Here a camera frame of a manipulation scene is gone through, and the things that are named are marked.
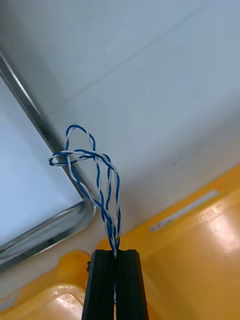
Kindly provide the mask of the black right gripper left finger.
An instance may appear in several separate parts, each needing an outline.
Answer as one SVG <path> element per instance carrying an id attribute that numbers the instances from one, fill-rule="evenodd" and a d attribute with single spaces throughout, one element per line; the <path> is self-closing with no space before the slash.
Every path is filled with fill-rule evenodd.
<path id="1" fill-rule="evenodd" d="M 87 286 L 81 318 L 114 319 L 115 257 L 110 250 L 96 250 L 87 264 Z"/>

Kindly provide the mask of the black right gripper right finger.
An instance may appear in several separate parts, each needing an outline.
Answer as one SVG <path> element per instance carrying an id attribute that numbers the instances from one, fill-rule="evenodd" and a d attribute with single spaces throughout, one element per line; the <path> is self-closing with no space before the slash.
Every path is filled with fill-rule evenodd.
<path id="1" fill-rule="evenodd" d="M 119 250 L 116 258 L 116 318 L 148 320 L 148 307 L 139 253 Z"/>

